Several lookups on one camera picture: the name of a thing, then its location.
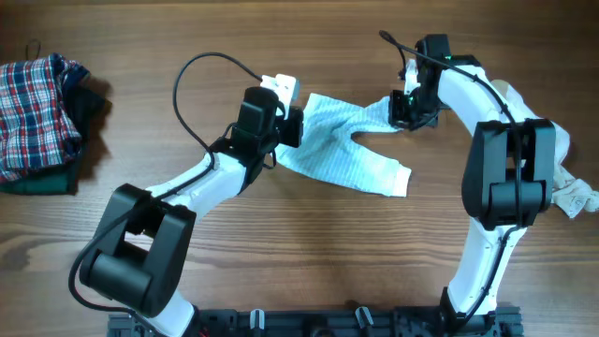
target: wooden table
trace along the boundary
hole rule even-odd
[[[202,156],[173,115],[170,93],[194,54],[222,51],[258,74],[284,73],[309,93],[368,105],[388,95],[401,59],[381,40],[408,45],[448,33],[491,79],[511,82],[527,104],[568,130],[566,167],[599,188],[599,7],[564,1],[271,0],[206,4],[47,0],[0,7],[1,60],[42,55],[78,60],[111,85],[112,110],[96,124],[79,193],[0,196],[0,335],[102,336],[107,316],[68,294],[68,268],[122,183],[167,181]],[[207,141],[256,85],[223,60],[185,74],[180,109]],[[200,308],[268,310],[433,305],[460,260],[468,218],[460,181],[470,136],[452,112],[436,129],[366,135],[358,142],[414,173],[408,198],[383,198],[263,172],[241,196],[196,225],[181,290]],[[528,336],[591,336],[599,329],[599,217],[538,217],[506,271],[500,301],[522,307]],[[92,300],[100,300],[83,289]]]

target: crumpled white fabric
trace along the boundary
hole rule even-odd
[[[277,162],[319,181],[386,197],[405,197],[412,170],[351,139],[356,132],[400,131],[388,123],[388,104],[389,98],[385,97],[362,108],[310,94],[303,111],[301,146],[277,146]]]
[[[538,118],[524,104],[522,96],[509,83],[496,80],[491,84],[517,108],[517,113],[523,113],[524,118]],[[576,179],[562,166],[570,147],[570,135],[561,126],[553,124],[555,125],[556,139],[551,202],[558,205],[570,219],[576,217],[583,209],[587,212],[599,211],[599,192],[593,191],[587,183]]]

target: light blue cloth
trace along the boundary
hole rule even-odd
[[[311,94],[304,110],[304,133],[298,149],[279,145],[277,162],[327,183],[405,197],[412,170],[397,160],[376,154],[351,139],[356,132],[394,133],[388,123],[389,98],[362,108]]]

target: pile of clothes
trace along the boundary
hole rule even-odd
[[[89,71],[53,53],[0,67],[0,191],[76,191],[91,118],[105,99],[81,84]]]

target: red and blue plaid cloth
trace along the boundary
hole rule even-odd
[[[79,154],[81,135],[63,99],[87,74],[57,53],[0,67],[0,183],[63,165]]]

